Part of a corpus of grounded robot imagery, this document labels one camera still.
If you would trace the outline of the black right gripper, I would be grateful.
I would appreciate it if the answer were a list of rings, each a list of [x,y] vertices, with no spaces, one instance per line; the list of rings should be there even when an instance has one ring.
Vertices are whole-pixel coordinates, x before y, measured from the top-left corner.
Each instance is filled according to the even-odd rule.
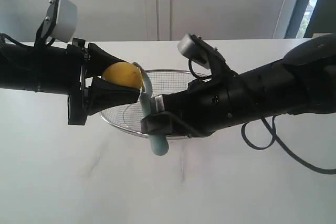
[[[244,87],[233,72],[228,78],[193,80],[184,91],[150,99],[151,114],[140,121],[141,132],[166,137],[206,137],[244,123]]]

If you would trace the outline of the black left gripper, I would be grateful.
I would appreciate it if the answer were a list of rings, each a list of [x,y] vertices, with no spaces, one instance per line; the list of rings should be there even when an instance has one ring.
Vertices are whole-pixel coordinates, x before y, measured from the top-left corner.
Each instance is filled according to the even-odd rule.
[[[112,64],[124,62],[94,43],[85,47],[86,41],[73,38],[71,46],[79,56],[79,77],[77,84],[68,95],[68,124],[83,126],[88,115],[94,115],[115,106],[133,104],[138,101],[140,90],[113,84],[98,76]],[[91,86],[86,87],[87,77],[92,79]]]

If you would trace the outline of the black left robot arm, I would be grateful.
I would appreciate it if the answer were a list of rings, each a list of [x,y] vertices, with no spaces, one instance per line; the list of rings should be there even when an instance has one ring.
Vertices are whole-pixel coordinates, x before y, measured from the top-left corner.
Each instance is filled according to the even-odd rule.
[[[101,79],[121,59],[75,38],[66,48],[28,46],[1,34],[1,88],[67,95],[68,124],[119,105],[136,103],[140,91]]]

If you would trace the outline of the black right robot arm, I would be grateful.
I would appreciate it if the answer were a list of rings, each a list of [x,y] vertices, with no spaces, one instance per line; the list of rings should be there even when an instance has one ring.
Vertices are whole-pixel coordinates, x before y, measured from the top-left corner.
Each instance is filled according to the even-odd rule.
[[[195,35],[178,45],[189,62],[209,69],[186,90],[150,100],[144,134],[207,137],[214,132],[280,114],[335,112],[335,35],[304,42],[282,59],[237,74],[224,57]]]

